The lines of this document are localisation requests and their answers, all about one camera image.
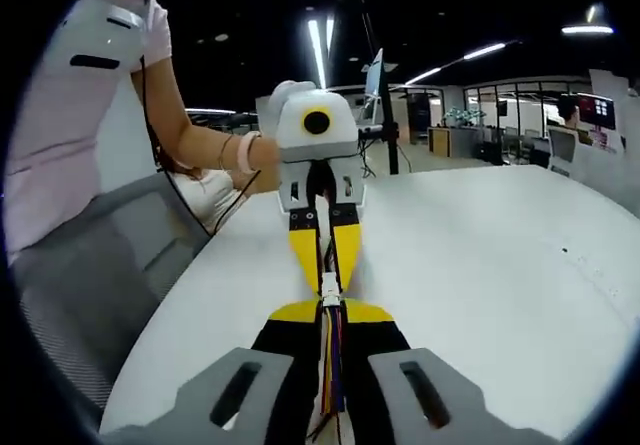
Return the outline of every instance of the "bracelet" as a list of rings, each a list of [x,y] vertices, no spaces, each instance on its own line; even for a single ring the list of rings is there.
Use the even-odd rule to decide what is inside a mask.
[[[251,149],[251,145],[256,138],[260,136],[260,132],[249,132],[242,140],[240,140],[240,144],[238,145],[238,168],[245,175],[249,175],[254,172],[249,164],[249,150]]]
[[[229,135],[229,137],[227,137],[227,139],[222,144],[222,150],[220,150],[220,156],[218,157],[218,168],[220,170],[226,171],[226,168],[224,168],[224,164],[222,163],[223,157],[224,157],[224,149],[227,148],[227,144],[231,141],[232,138],[233,138],[233,135]]]

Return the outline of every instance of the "gray plastic bracket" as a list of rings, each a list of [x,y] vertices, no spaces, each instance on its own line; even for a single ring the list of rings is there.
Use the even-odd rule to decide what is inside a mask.
[[[146,426],[128,426],[108,434],[104,443],[262,445],[292,362],[286,355],[236,348],[183,385],[170,412]],[[244,400],[238,404],[244,391]],[[231,418],[238,405],[231,430],[214,423],[215,416]]]
[[[372,355],[369,363],[389,409],[396,445],[558,443],[536,430],[511,428],[490,414],[480,387],[427,349]]]

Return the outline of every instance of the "pink shirt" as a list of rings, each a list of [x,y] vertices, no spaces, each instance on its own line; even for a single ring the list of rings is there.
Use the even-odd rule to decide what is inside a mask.
[[[146,19],[144,0],[105,1]],[[171,56],[167,11],[155,0],[149,10],[147,66]],[[77,216],[99,193],[98,129],[122,79],[122,72],[91,68],[74,76],[34,73],[7,162],[3,214],[10,261]]]

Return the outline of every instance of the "wristband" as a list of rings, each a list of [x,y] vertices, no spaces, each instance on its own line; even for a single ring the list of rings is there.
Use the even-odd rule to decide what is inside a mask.
[[[249,132],[238,145],[238,168],[245,175],[249,175],[254,172],[249,164],[249,149],[253,145],[253,141],[260,136],[260,132]]]

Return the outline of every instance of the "black ceiling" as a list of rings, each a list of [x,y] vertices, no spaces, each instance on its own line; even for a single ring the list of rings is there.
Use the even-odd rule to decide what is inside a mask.
[[[500,53],[455,64],[429,77],[434,85],[547,74],[585,74],[589,67],[640,74],[637,0],[159,0],[169,10],[174,66],[190,107],[251,110],[257,96],[286,79],[317,79],[306,20],[336,17],[328,85],[364,82],[371,49],[362,12],[385,61],[403,83],[469,51],[517,40]],[[616,33],[563,37],[562,26],[584,22],[587,9]],[[224,42],[219,34],[229,35]],[[357,62],[349,58],[357,57]]]

